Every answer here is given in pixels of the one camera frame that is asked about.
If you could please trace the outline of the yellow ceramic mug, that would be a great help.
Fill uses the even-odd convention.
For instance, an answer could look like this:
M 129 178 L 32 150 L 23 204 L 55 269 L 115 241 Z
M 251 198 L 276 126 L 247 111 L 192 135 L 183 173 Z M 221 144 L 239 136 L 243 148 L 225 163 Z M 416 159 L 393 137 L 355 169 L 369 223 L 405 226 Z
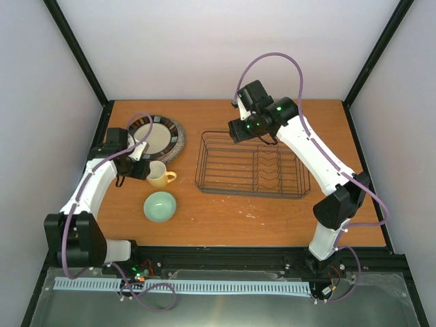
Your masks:
M 166 165 L 161 161 L 151 161 L 149 168 L 150 172 L 146 180 L 155 188 L 163 189 L 177 178 L 177 174 L 167 171 Z

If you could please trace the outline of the light green ceramic bowl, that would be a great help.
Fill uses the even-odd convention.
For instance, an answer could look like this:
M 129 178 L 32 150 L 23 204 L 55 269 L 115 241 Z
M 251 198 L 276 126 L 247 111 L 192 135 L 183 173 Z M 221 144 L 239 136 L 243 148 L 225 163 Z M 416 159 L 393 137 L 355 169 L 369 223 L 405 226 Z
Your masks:
M 144 202 L 144 215 L 152 222 L 163 223 L 170 220 L 176 212 L 176 200 L 165 191 L 152 193 Z

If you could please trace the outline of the black wire dish rack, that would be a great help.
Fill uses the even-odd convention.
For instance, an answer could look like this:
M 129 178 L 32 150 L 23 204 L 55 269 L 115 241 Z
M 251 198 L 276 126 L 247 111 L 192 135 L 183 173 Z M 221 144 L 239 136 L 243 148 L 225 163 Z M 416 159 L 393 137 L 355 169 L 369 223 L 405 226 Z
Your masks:
M 311 191 L 310 174 L 284 144 L 233 143 L 225 131 L 204 131 L 195 184 L 204 193 L 299 200 Z

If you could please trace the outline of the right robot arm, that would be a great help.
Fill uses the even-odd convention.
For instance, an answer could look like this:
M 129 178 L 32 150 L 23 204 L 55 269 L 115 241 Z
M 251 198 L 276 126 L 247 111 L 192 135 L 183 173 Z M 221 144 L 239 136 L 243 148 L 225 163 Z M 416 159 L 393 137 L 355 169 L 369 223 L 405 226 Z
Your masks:
M 234 143 L 270 136 L 270 145 L 284 143 L 310 171 L 324 199 L 313 206 L 317 226 L 309 243 L 311 258 L 306 265 L 312 272 L 323 268 L 336 251 L 340 233 L 355 216 L 369 186 L 366 173 L 356 174 L 345 165 L 313 131 L 292 99 L 274 100 L 259 80 L 236 92 L 232 103 L 239 118 L 228 123 Z

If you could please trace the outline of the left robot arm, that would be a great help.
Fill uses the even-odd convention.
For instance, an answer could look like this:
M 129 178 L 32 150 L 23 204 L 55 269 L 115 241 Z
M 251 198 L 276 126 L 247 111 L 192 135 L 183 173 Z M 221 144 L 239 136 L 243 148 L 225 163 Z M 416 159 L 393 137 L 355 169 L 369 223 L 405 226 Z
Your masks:
M 59 213 L 44 220 L 48 243 L 48 262 L 69 268 L 100 267 L 117 262 L 127 274 L 138 272 L 142 258 L 132 251 L 131 240 L 108 240 L 103 235 L 97 216 L 106 192 L 125 178 L 146 179 L 149 163 L 143 159 L 148 136 L 134 138 L 126 129 L 108 129 L 106 139 L 89 151 L 84 174 L 67 204 Z

